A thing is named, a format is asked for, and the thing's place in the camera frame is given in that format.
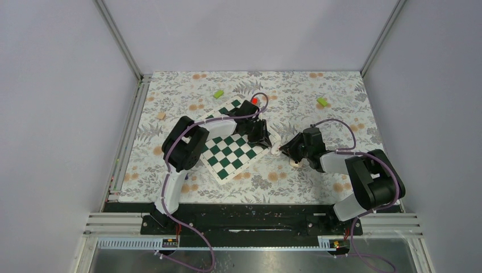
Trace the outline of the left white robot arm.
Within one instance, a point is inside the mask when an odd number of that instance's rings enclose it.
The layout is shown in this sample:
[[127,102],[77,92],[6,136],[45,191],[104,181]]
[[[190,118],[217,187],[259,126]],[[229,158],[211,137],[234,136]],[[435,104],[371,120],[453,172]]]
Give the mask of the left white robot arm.
[[194,121],[181,117],[162,145],[167,174],[161,194],[154,202],[160,212],[155,218],[155,227],[164,234],[176,228],[172,215],[179,206],[181,187],[187,172],[199,161],[207,141],[238,134],[247,137],[247,143],[262,147],[273,147],[269,138],[266,120],[260,117],[267,104],[258,107],[245,100],[240,106],[218,117]]

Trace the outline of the white earbud case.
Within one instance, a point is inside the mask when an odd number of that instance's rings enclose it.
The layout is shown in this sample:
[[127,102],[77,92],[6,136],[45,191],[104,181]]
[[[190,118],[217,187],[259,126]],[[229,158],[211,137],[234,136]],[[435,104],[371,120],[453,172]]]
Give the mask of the white earbud case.
[[275,156],[281,155],[282,152],[280,151],[280,145],[275,144],[273,147],[271,147],[270,153]]

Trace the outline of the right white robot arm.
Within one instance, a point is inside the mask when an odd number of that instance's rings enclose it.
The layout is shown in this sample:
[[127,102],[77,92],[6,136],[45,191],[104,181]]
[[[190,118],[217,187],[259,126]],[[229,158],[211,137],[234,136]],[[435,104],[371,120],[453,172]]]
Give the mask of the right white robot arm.
[[349,177],[352,194],[332,205],[327,213],[326,227],[333,234],[346,230],[348,220],[393,205],[406,193],[383,150],[366,153],[328,150],[317,127],[305,129],[279,150],[296,163],[307,160],[317,172]]

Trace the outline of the beige earbud charging case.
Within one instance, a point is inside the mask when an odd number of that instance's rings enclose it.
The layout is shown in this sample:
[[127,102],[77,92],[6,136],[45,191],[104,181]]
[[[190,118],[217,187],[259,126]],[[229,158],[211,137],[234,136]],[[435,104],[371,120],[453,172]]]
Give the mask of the beige earbud charging case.
[[298,162],[296,160],[293,160],[291,159],[289,161],[289,164],[292,166],[292,167],[295,167],[295,168],[301,168],[302,167],[302,162]]

